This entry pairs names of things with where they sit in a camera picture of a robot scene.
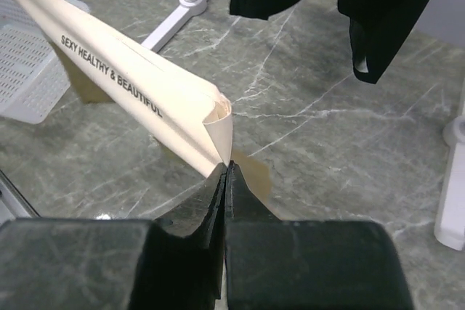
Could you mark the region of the tan underwear with cream waistband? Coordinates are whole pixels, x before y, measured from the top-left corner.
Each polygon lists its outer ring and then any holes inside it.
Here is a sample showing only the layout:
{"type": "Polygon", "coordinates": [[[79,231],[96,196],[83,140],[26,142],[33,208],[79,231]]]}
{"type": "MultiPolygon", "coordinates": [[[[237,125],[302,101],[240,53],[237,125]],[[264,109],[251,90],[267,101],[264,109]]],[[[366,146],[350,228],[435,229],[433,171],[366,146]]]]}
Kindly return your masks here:
{"type": "Polygon", "coordinates": [[[268,167],[233,147],[233,108],[217,86],[66,0],[13,0],[48,39],[161,144],[203,176],[236,162],[261,201],[268,167]]]}

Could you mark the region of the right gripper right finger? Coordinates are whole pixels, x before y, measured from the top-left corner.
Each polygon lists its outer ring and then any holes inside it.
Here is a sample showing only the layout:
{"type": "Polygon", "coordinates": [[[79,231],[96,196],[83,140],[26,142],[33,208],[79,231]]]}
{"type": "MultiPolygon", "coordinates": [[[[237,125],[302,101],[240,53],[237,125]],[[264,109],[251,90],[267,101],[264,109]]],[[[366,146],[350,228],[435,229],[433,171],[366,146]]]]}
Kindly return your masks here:
{"type": "Polygon", "coordinates": [[[282,220],[236,163],[225,184],[230,309],[412,309],[386,229],[363,220],[282,220]]]}

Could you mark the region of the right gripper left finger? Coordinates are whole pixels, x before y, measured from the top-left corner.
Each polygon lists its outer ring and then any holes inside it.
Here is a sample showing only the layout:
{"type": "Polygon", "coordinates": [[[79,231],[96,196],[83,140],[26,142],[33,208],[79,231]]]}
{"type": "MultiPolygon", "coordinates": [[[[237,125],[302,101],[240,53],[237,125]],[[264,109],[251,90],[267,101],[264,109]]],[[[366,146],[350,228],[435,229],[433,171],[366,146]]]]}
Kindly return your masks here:
{"type": "Polygon", "coordinates": [[[193,219],[24,218],[1,226],[3,309],[213,309],[222,293],[225,175],[193,219]]]}

